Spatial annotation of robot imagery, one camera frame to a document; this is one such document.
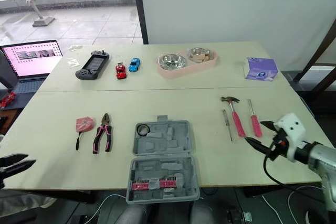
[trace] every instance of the screwdriver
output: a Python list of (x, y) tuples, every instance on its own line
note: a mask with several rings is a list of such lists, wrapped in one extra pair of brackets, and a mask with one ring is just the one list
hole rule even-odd
[(263, 133), (262, 133), (262, 131), (261, 131), (260, 124), (259, 124), (259, 122), (258, 122), (258, 118), (257, 118), (257, 116), (254, 114), (251, 99), (248, 99), (248, 104), (250, 105), (250, 108), (251, 108), (251, 111), (252, 111), (251, 120), (252, 120), (252, 126), (253, 126), (253, 130), (254, 130), (254, 134), (255, 134), (257, 137), (261, 137), (261, 136), (263, 135)]
[(233, 141), (232, 141), (231, 130), (230, 130), (229, 118), (227, 117), (226, 110), (223, 110), (223, 115), (224, 115), (225, 125), (226, 125), (226, 126), (228, 127), (228, 129), (229, 129), (229, 134), (230, 134), (231, 142), (233, 142)]

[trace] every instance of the pink-handled pliers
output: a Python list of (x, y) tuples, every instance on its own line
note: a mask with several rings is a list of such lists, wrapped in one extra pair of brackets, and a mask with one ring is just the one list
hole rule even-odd
[(106, 132), (106, 135), (107, 135), (107, 143), (106, 143), (105, 151), (109, 152), (111, 150), (111, 145), (112, 145), (112, 133), (111, 133), (112, 126), (110, 124), (110, 117), (107, 113), (103, 116), (101, 120), (101, 125), (97, 129), (97, 135), (94, 138), (95, 139), (93, 142), (93, 153), (94, 154), (98, 154), (99, 152), (99, 142), (104, 132)]

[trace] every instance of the pink tape measure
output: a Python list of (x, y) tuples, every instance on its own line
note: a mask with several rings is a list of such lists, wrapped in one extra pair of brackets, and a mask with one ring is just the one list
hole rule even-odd
[(90, 117), (86, 117), (86, 118), (79, 118), (76, 119), (76, 132), (78, 132), (78, 138), (77, 138), (77, 142), (76, 142), (76, 150), (78, 150), (79, 148), (79, 137), (80, 134), (82, 132), (86, 132), (86, 131), (91, 131), (93, 129), (93, 127), (95, 126), (94, 123), (95, 121), (90, 118)]

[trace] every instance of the blue toy car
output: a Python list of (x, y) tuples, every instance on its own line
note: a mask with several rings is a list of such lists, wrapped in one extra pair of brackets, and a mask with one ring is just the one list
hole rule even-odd
[(131, 60), (130, 66), (128, 67), (128, 70), (130, 72), (137, 72), (138, 69), (139, 69), (139, 66), (140, 66), (140, 59), (139, 58), (133, 58)]

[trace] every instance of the laptop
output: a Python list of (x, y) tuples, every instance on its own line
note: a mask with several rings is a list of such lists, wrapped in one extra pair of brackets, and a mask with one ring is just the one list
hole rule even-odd
[(18, 80), (17, 97), (6, 109), (24, 108), (62, 58), (56, 40), (0, 46), (0, 51)]

